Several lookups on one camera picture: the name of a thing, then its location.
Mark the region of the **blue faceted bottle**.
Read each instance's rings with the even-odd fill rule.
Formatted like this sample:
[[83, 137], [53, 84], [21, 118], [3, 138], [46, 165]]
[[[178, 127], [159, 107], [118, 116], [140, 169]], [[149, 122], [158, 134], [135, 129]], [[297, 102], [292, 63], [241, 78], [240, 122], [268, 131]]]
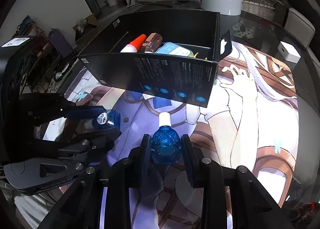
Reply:
[[181, 142], [178, 133], [172, 128], [168, 112], [159, 114], [158, 125], [151, 142], [153, 162], [157, 165], [177, 163], [181, 157]]

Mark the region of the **blue bottle with label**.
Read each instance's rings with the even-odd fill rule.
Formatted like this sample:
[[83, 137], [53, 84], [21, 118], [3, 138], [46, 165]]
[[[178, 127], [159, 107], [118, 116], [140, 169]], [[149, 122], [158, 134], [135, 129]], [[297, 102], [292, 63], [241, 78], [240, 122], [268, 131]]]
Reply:
[[114, 109], [105, 110], [97, 117], [86, 121], [84, 126], [88, 130], [104, 130], [108, 128], [120, 129], [120, 114]]

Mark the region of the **black cardboard box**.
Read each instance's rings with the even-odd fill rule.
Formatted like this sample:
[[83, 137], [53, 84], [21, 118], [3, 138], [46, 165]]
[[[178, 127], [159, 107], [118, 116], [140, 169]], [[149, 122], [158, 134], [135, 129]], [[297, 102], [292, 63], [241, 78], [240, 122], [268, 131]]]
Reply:
[[[141, 34], [158, 33], [208, 60], [157, 53], [121, 53]], [[79, 54], [102, 84], [200, 107], [209, 102], [217, 66], [232, 51], [220, 14], [198, 9], [154, 9], [118, 17]]]

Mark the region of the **white glue bottle red cap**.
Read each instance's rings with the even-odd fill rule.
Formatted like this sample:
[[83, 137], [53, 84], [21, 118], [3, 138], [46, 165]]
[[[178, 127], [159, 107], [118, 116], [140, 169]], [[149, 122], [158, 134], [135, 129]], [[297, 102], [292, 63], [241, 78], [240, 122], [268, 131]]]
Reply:
[[139, 37], [131, 41], [131, 43], [127, 44], [120, 52], [121, 53], [137, 53], [145, 40], [146, 40], [146, 35], [141, 34]]

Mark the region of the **green blue plastic case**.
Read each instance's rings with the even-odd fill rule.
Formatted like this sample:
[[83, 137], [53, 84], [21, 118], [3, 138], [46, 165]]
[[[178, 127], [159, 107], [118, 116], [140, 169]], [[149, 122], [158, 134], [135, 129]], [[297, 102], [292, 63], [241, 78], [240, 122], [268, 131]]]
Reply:
[[167, 42], [160, 47], [155, 53], [157, 54], [168, 54], [182, 57], [193, 57], [194, 54], [191, 50], [184, 48], [178, 44]]

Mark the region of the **amber handle screwdriver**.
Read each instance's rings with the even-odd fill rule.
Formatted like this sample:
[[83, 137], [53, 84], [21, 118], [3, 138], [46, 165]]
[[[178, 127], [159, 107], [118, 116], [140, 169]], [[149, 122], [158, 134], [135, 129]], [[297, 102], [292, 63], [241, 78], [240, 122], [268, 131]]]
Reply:
[[160, 34], [152, 33], [146, 38], [139, 51], [142, 53], [154, 53], [160, 48], [162, 41], [163, 38]]

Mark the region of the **purple tall box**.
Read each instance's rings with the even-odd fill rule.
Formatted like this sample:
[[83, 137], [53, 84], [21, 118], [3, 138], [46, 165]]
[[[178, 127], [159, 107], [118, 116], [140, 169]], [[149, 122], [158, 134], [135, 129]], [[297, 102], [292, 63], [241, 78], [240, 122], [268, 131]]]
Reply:
[[67, 57], [72, 54], [73, 48], [59, 29], [52, 28], [48, 34], [48, 39], [62, 57]]

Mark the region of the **brown cardboard box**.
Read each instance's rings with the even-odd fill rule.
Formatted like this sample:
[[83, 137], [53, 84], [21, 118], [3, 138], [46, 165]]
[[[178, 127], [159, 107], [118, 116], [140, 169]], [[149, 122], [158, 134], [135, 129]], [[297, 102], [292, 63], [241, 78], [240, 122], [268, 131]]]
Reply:
[[85, 18], [80, 18], [76, 21], [76, 24], [73, 26], [75, 31], [75, 43], [80, 43], [81, 39], [85, 36], [88, 36], [99, 26], [94, 14], [91, 14]]

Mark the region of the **anime printed desk mat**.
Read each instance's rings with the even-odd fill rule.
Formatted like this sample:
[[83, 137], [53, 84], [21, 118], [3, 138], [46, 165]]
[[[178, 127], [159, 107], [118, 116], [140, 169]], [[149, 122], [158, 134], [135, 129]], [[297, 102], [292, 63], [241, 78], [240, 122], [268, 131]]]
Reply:
[[[114, 164], [138, 146], [143, 134], [158, 130], [167, 112], [181, 136], [225, 167], [247, 167], [282, 207], [298, 150], [298, 102], [289, 67], [277, 59], [232, 42], [232, 53], [218, 65], [207, 108], [100, 84], [85, 70], [67, 99], [114, 108], [121, 136], [108, 153]], [[202, 189], [192, 189], [182, 161], [154, 167], [141, 190], [130, 190], [133, 228], [196, 228]]]

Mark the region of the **small white charger cube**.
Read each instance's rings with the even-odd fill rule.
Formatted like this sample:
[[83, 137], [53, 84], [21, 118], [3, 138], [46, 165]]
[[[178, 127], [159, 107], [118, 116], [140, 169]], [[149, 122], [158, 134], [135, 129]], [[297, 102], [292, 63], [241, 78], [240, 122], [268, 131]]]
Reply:
[[297, 63], [300, 60], [300, 54], [291, 44], [281, 41], [278, 46], [278, 51], [286, 61]]

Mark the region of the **grey sofa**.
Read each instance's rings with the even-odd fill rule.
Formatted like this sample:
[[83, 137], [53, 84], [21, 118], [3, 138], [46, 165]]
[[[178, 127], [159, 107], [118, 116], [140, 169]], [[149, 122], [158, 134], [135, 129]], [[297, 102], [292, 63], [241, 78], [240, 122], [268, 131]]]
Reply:
[[313, 24], [292, 7], [289, 8], [285, 30], [298, 40], [304, 48], [308, 48], [316, 32]]

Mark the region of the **wicker basket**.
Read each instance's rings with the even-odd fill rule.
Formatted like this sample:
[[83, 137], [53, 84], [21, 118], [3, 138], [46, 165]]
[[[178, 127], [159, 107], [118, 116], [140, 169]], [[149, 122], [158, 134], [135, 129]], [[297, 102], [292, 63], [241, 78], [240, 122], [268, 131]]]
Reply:
[[275, 7], [268, 0], [242, 0], [241, 10], [268, 21], [274, 20]]

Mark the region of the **black jacket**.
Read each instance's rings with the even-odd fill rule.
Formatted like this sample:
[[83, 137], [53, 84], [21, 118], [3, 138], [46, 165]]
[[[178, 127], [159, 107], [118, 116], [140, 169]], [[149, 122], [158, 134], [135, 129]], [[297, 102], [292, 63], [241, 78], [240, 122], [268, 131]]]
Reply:
[[308, 0], [287, 0], [290, 7], [296, 9], [299, 13], [304, 15], [307, 19], [319, 17], [319, 13], [310, 5]]

